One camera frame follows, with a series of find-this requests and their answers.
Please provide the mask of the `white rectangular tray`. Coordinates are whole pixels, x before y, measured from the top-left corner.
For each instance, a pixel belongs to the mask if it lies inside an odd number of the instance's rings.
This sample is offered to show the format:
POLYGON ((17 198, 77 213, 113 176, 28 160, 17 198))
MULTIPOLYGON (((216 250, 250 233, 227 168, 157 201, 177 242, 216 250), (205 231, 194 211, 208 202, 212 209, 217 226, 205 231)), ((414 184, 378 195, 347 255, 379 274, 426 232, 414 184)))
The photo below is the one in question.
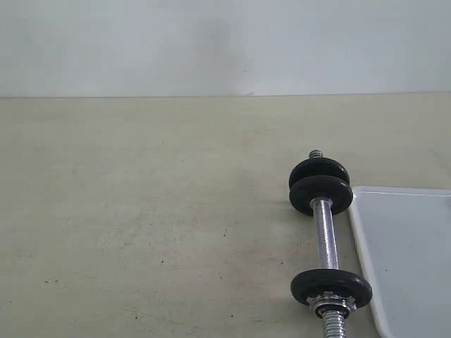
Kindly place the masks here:
POLYGON ((450 336, 450 191, 354 187, 350 220, 381 337, 450 336))

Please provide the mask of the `black weight plate far end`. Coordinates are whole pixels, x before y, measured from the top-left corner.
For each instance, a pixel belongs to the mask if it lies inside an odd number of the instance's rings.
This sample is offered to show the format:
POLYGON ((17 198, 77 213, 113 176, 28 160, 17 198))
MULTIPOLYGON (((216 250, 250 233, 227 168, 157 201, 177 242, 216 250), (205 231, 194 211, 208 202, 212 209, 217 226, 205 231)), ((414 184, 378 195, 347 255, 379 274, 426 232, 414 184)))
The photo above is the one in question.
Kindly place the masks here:
POLYGON ((309 216, 313 216, 311 201, 328 199, 332 202, 331 213, 335 215, 349 208, 353 200, 353 193, 351 186, 338 177, 315 175, 293 184, 290 188, 289 199, 297 211, 309 216))

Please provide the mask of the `chrome star collar nut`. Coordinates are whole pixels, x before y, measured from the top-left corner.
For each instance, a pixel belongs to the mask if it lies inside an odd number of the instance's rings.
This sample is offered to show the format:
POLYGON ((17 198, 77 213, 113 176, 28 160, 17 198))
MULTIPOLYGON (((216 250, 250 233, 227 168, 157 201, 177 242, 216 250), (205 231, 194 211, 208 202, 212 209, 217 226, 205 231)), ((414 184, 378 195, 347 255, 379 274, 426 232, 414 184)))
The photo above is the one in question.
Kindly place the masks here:
POLYGON ((346 319, 357 310, 355 299, 352 296, 343 297, 332 292, 307 297, 307 305, 319 318, 323 318, 324 313, 328 311, 335 311, 346 319))

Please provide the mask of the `chrome threaded dumbbell bar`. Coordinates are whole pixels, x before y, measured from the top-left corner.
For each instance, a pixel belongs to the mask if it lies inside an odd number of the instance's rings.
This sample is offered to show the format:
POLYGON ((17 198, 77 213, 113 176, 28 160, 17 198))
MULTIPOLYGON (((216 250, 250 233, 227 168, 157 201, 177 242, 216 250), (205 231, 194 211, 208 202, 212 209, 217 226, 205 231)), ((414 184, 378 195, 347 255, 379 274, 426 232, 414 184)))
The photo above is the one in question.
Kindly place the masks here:
MULTIPOLYGON (((338 253, 335 242, 332 202, 328 199, 314 199, 311 207, 316 226, 318 260, 322 269, 338 269, 338 253)), ((335 311, 324 313, 322 318, 324 337, 346 337, 345 319, 335 311)))

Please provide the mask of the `black weight plate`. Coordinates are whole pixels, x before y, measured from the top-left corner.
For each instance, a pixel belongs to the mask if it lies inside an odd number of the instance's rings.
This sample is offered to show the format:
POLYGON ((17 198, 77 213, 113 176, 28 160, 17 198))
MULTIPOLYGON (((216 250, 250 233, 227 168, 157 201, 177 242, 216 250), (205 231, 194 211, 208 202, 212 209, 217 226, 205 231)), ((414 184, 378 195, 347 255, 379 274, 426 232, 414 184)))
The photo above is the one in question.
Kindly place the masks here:
POLYGON ((308 298, 332 292, 342 298, 352 297, 357 308, 370 303, 373 292, 371 285, 360 275, 346 270, 313 269, 296 275, 290 283, 293 297, 308 306, 308 298))
POLYGON ((337 177, 348 184, 350 183, 350 176, 344 165, 331 158, 318 157, 308 158, 298 163, 290 173, 288 187, 291 189, 300 180, 317 175, 337 177))

